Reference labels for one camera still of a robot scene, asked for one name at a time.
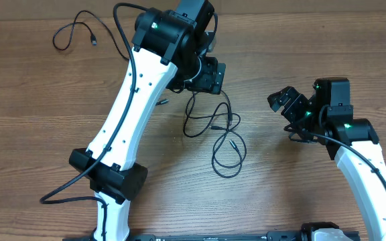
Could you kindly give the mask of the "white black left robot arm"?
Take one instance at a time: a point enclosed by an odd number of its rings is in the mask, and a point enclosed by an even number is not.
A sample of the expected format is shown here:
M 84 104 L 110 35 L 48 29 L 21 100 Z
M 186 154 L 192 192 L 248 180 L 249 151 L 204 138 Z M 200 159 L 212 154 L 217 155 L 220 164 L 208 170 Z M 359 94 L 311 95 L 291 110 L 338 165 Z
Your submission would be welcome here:
M 147 122 L 164 90 L 219 94 L 225 65 L 210 56 L 216 19 L 208 1 L 181 1 L 176 9 L 146 9 L 135 22 L 129 65 L 101 130 L 69 164 L 90 181 L 98 204 L 91 240 L 126 240 L 129 207 L 147 177 L 136 162 Z

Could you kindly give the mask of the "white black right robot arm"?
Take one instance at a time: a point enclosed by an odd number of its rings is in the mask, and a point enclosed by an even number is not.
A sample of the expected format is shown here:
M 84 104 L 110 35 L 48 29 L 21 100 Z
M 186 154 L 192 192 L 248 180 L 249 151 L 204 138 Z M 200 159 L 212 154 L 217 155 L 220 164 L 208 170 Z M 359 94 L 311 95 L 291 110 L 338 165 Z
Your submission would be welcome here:
M 318 78 L 313 88 L 311 98 L 287 86 L 267 101 L 289 121 L 289 136 L 326 147 L 348 181 L 369 239 L 386 240 L 386 164 L 379 137 L 369 120 L 354 117 L 347 78 Z

